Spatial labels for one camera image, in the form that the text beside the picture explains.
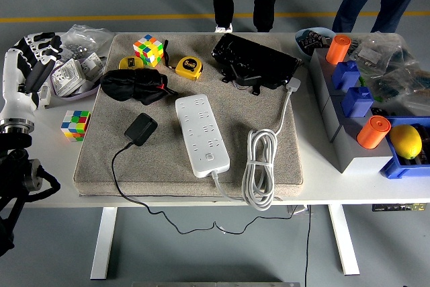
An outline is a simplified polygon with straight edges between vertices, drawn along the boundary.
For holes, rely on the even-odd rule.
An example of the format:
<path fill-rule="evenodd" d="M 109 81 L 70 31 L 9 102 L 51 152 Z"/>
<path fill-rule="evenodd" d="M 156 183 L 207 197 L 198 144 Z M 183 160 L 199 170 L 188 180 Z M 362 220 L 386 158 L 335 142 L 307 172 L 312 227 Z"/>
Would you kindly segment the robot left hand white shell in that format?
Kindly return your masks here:
<path fill-rule="evenodd" d="M 34 121 L 38 91 L 62 52 L 60 36 L 44 32 L 24 36 L 5 54 L 1 119 Z"/>

